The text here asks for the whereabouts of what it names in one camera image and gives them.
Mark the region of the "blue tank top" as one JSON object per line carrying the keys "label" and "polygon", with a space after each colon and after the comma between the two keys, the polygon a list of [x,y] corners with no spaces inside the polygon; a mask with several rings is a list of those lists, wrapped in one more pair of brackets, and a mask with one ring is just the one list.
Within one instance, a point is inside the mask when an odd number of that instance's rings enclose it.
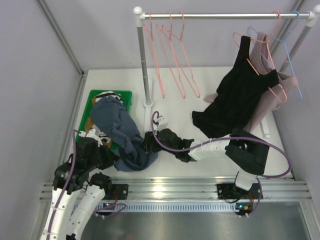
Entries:
{"label": "blue tank top", "polygon": [[94,124],[119,148],[115,154],[120,157],[115,164],[119,172],[135,172],[147,169],[158,154],[146,153],[140,145],[144,141],[134,120],[125,106],[112,96],[104,96],[90,111]]}

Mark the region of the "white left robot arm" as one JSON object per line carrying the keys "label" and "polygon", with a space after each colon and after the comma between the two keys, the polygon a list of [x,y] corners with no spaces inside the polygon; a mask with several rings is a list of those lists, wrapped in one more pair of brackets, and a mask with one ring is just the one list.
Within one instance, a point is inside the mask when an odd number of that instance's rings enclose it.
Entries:
{"label": "white left robot arm", "polygon": [[102,172],[119,157],[94,133],[79,134],[73,141],[73,152],[54,172],[51,203],[42,230],[42,240],[79,240],[91,216],[105,217],[103,211],[117,214],[126,204],[128,184],[113,183]]}

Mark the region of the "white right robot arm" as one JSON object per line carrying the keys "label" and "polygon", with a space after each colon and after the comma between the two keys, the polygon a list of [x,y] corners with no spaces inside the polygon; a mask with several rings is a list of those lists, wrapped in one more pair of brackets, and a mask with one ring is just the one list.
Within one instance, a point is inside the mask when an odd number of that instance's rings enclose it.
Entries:
{"label": "white right robot arm", "polygon": [[202,160],[226,160],[235,163],[239,170],[230,187],[222,187],[219,198],[236,201],[251,197],[252,185],[265,172],[270,147],[265,142],[242,129],[234,129],[231,137],[241,139],[211,139],[209,143],[179,137],[168,128],[155,134],[148,131],[140,147],[147,154],[166,151],[184,163]]}

